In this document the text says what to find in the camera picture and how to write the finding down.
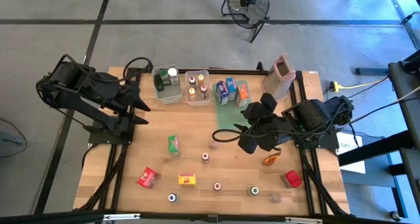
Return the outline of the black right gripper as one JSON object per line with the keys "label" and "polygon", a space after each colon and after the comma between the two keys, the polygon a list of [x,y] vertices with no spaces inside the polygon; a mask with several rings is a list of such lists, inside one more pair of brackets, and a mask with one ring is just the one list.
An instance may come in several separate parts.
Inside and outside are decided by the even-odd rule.
{"label": "black right gripper", "polygon": [[258,146],[265,151],[272,150],[278,142],[278,134],[274,132],[274,109],[277,102],[269,93],[263,93],[259,102],[249,103],[241,113],[249,123],[234,124],[240,135],[239,147],[248,154],[253,154]]}

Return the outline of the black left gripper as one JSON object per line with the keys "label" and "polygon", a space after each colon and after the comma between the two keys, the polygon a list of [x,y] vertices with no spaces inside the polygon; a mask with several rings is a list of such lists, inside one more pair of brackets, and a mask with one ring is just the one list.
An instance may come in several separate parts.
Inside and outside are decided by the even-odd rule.
{"label": "black left gripper", "polygon": [[115,121],[114,128],[112,129],[113,135],[120,135],[126,132],[129,124],[145,125],[149,122],[141,117],[133,115],[130,112],[131,108],[137,108],[146,112],[151,109],[140,98],[140,91],[135,81],[128,81],[124,85],[120,85],[119,89],[114,91],[111,99],[111,104],[114,111],[117,112],[117,120]]}

